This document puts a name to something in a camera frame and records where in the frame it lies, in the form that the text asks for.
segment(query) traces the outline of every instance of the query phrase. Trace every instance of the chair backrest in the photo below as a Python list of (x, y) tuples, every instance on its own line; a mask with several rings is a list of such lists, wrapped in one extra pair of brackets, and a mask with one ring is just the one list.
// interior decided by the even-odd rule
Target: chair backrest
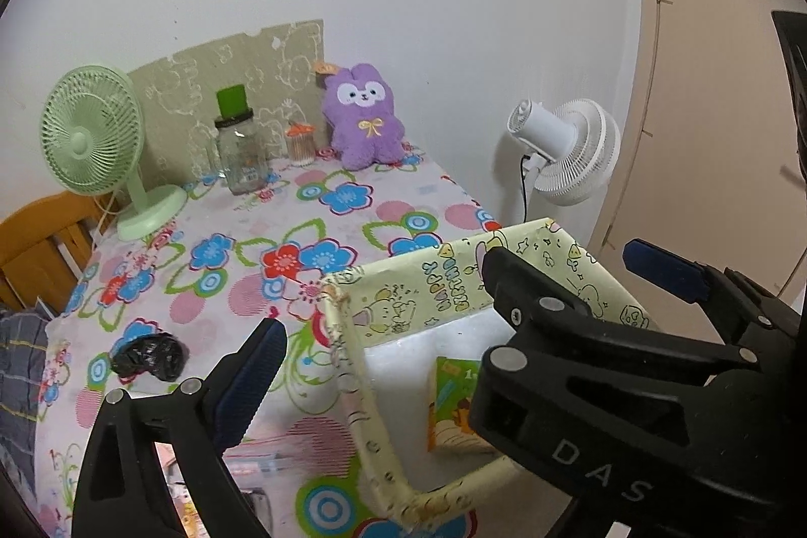
[[(108, 203), (101, 200), (104, 207)], [(78, 280), (56, 247), (61, 240), (80, 269), (90, 260), (92, 241), (84, 221), (101, 221), (92, 197), (63, 192), (34, 201), (0, 223), (0, 301), (15, 311), (39, 297), (60, 313)]]

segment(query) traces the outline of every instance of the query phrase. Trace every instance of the purple plush toy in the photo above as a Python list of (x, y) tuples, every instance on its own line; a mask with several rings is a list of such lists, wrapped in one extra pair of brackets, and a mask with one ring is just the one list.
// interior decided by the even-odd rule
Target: purple plush toy
[(405, 157), (404, 125), (394, 116), (392, 90), (372, 65), (328, 76), (322, 112), (333, 126), (331, 146), (342, 154), (345, 169), (397, 163)]

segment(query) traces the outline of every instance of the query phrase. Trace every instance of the electric fan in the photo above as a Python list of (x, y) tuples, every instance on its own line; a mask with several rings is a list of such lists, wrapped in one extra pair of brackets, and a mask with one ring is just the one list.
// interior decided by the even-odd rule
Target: electric fan
[(71, 192), (95, 197), (126, 184), (132, 203), (118, 216), (118, 236), (127, 242), (160, 228), (187, 200), (176, 185), (145, 191), (137, 172), (144, 134), (132, 81), (98, 65), (62, 76), (39, 122), (47, 167)]
[(568, 101), (554, 112), (524, 100), (507, 130), (532, 154), (522, 166), (526, 189), (555, 205), (588, 199), (608, 182), (619, 158), (619, 128), (591, 99)]

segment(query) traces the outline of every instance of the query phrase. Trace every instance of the green fan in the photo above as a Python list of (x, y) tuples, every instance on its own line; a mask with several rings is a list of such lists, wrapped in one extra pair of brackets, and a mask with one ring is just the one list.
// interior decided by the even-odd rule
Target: green fan
[(144, 139), (132, 80), (97, 65), (62, 76), (39, 123), (45, 162), (71, 192), (94, 197), (126, 184), (132, 203), (118, 216), (118, 236), (127, 242), (160, 228), (187, 200), (176, 185), (145, 191), (137, 172)]

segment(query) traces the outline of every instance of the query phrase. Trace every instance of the plush toy eye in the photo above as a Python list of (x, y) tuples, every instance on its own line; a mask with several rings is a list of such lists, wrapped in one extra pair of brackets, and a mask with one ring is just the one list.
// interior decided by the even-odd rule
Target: plush toy eye
[(368, 84), (366, 84), (364, 89), (376, 101), (383, 101), (386, 98), (386, 90), (384, 89), (384, 86), (374, 80), (371, 80)]
[(344, 105), (350, 105), (358, 96), (358, 88), (353, 83), (343, 83), (336, 89), (336, 97)]

